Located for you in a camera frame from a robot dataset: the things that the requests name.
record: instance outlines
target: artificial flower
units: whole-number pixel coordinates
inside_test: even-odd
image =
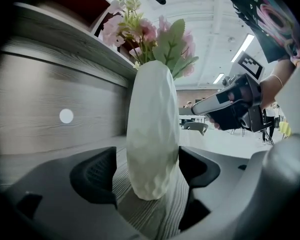
[[[168,22],[163,15],[159,17],[159,29],[157,30],[157,35],[159,36],[161,32],[167,32],[171,27],[171,23]]]
[[[139,70],[140,66],[141,66],[140,63],[139,63],[138,61],[136,61],[136,62],[134,63],[133,68],[136,69],[136,70]]]
[[[193,64],[190,64],[189,66],[187,66],[183,71],[182,71],[182,75],[184,77],[188,77],[190,76],[193,72],[195,71],[195,66]]]
[[[120,26],[119,23],[123,22],[123,17],[121,15],[116,15],[109,19],[103,25],[102,37],[103,41],[108,46],[115,45],[119,47],[125,43],[125,40],[120,36]]]
[[[140,27],[146,41],[151,42],[157,38],[157,28],[146,18],[140,20]]]
[[[196,53],[196,44],[194,43],[194,37],[192,36],[191,31],[186,31],[182,37],[182,40],[186,43],[182,51],[182,57],[194,57]]]
[[[118,12],[123,12],[125,8],[126,8],[125,1],[112,0],[109,6],[109,13],[117,14]]]
[[[130,50],[129,53],[130,53],[133,57],[136,58],[136,57],[137,57],[137,54],[138,54],[138,55],[142,54],[142,51],[141,51],[140,47],[137,47],[137,48],[135,48],[135,49]]]

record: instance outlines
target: white vase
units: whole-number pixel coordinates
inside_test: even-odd
[[[179,151],[179,109],[166,65],[142,65],[134,81],[126,133],[129,178],[134,193],[157,200],[168,190]]]

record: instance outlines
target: fluorescent light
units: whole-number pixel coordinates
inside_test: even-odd
[[[218,77],[216,78],[216,80],[214,80],[213,84],[218,83],[219,80],[220,80],[224,75],[225,75],[224,73],[220,73],[220,74],[218,75]]]
[[[252,40],[255,38],[254,35],[252,34],[248,34],[247,37],[245,38],[243,44],[241,45],[240,49],[238,50],[238,52],[236,53],[236,55],[233,57],[233,59],[231,60],[231,62],[235,62],[235,60],[238,58],[238,56],[240,55],[240,53],[242,51],[246,51],[246,49],[248,48],[248,46],[251,44]]]

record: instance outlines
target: person in background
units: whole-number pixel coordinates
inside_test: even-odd
[[[276,0],[231,0],[238,17],[248,25],[256,36],[268,63],[277,61],[272,73],[260,82],[263,97],[261,110],[275,101],[275,96],[300,64],[300,40],[298,27],[283,11]],[[247,102],[251,94],[242,88],[241,94]],[[234,94],[228,98],[234,101]],[[214,127],[220,128],[218,122]]]
[[[279,105],[278,105],[278,111],[279,111],[279,120],[280,120],[280,122],[283,122],[284,121],[284,118],[285,118],[285,114],[284,114],[284,112],[282,111],[282,108],[281,107],[279,107]]]
[[[273,105],[273,110],[274,110],[274,114],[275,114],[275,116],[274,116],[274,127],[279,128],[280,119],[279,119],[279,108],[278,108],[277,104]]]
[[[186,103],[186,105],[184,106],[184,108],[186,108],[186,109],[191,109],[191,107],[192,107],[192,102],[191,101],[188,101]]]
[[[269,136],[272,138],[274,135],[274,129],[275,129],[275,111],[273,109],[273,104],[271,104],[269,107],[265,109],[265,122],[271,123],[269,127]],[[266,131],[267,129],[264,129],[262,132],[262,140],[265,143],[266,142]]]

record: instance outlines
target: ceiling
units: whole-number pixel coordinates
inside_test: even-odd
[[[196,55],[194,73],[175,81],[177,90],[219,89],[221,84],[212,84],[220,73],[227,76],[231,60],[241,47],[251,29],[236,15],[230,0],[166,0],[161,5],[155,0],[141,0],[146,3],[146,17],[158,24],[160,15],[169,22],[184,19],[186,28],[192,31]],[[270,74],[274,63],[267,63],[257,38],[246,52],[265,67],[263,77]]]

